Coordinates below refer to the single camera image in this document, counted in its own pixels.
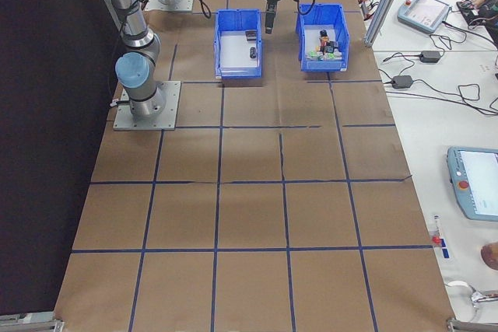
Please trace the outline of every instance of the metal clamp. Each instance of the metal clamp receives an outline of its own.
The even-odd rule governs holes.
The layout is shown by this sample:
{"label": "metal clamp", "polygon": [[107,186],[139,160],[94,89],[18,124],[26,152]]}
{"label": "metal clamp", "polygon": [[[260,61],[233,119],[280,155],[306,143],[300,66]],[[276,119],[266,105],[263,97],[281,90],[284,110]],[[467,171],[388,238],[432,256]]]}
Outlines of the metal clamp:
{"label": "metal clamp", "polygon": [[447,321],[448,332],[498,332],[498,324],[469,323],[456,319]]}
{"label": "metal clamp", "polygon": [[454,280],[447,283],[448,287],[466,287],[472,291],[470,299],[474,307],[478,307],[477,304],[483,302],[494,302],[498,301],[498,291],[478,291],[472,287],[469,283],[463,280]]}

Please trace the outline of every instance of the blue plastic bin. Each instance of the blue plastic bin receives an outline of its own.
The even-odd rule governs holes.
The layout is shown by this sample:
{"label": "blue plastic bin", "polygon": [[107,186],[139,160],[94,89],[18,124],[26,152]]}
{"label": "blue plastic bin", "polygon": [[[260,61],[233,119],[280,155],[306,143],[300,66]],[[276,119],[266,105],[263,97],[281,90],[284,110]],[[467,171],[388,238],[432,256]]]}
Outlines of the blue plastic bin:
{"label": "blue plastic bin", "polygon": [[[301,4],[301,12],[306,12],[311,4]],[[333,30],[335,40],[338,41],[338,49],[342,58],[337,60],[314,61],[307,60],[305,29],[312,26],[327,26]],[[298,15],[296,22],[296,33],[300,38],[299,59],[303,72],[343,72],[348,68],[349,58],[349,33],[345,23],[344,11],[340,4],[315,4],[307,15]],[[319,30],[316,32],[316,45],[320,45]]]}
{"label": "blue plastic bin", "polygon": [[[255,41],[246,40],[248,30],[256,30]],[[255,58],[250,58],[251,47],[256,48]],[[219,9],[214,49],[217,79],[260,78],[263,50],[259,9]]]}

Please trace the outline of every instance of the control tablet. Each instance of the control tablet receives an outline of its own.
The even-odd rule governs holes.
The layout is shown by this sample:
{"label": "control tablet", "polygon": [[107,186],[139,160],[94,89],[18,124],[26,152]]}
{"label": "control tablet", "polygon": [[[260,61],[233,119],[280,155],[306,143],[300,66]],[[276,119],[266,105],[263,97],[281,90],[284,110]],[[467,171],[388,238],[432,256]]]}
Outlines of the control tablet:
{"label": "control tablet", "polygon": [[465,216],[498,222],[498,149],[451,147],[447,163]]}

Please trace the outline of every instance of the tablet screen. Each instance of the tablet screen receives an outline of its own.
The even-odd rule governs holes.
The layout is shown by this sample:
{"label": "tablet screen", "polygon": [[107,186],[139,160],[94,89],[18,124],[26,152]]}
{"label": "tablet screen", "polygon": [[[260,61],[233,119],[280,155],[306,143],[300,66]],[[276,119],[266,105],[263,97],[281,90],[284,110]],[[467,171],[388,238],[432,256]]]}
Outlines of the tablet screen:
{"label": "tablet screen", "polygon": [[475,213],[498,215],[498,153],[460,151]]}
{"label": "tablet screen", "polygon": [[447,5],[437,0],[417,0],[406,13],[406,17],[414,22],[434,27],[441,14],[446,12]]}

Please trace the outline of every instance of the person's hand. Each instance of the person's hand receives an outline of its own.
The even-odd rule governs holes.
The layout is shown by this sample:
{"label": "person's hand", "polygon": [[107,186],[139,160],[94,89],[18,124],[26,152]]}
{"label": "person's hand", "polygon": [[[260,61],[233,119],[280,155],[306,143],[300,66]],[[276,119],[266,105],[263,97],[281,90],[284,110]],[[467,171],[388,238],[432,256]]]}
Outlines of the person's hand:
{"label": "person's hand", "polygon": [[470,2],[472,3],[472,5],[476,8],[479,8],[482,3],[484,3],[486,0],[470,0]]}

